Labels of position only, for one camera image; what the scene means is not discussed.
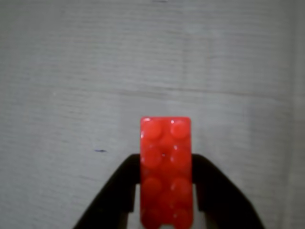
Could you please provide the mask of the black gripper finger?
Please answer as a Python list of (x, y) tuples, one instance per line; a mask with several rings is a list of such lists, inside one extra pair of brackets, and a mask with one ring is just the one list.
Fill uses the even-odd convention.
[(140, 183), (140, 155), (128, 156), (87, 207), (75, 229), (125, 229)]
[(197, 205), (209, 229), (263, 229), (264, 225), (243, 192), (206, 157), (192, 155), (192, 179)]

